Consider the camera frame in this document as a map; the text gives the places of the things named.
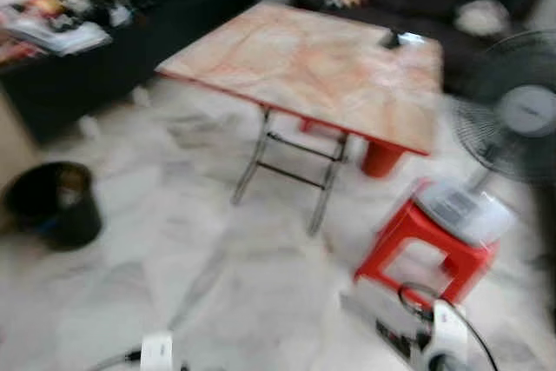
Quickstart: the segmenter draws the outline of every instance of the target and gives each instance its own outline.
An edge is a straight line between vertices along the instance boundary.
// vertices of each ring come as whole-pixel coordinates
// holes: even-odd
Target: marble floor
[[[307,186],[260,171],[242,204],[229,204],[254,145],[255,107],[166,80],[149,90],[151,107],[99,113],[101,138],[70,132],[43,150],[46,160],[92,168],[105,226],[87,248],[61,254],[2,236],[0,369],[86,371],[165,328],[193,371],[407,369],[341,309],[339,294],[414,179],[465,181],[479,168],[453,136],[450,102],[434,157],[408,156],[387,180],[359,171],[362,143],[352,141],[321,233],[309,239],[317,192]],[[287,136],[333,145],[296,125],[275,119]],[[279,144],[268,158],[305,176],[323,172],[318,158]],[[464,306],[502,371],[555,369],[538,224],[526,188],[501,183],[490,187],[518,202],[515,224]],[[488,369],[475,346],[470,357],[474,369]]]

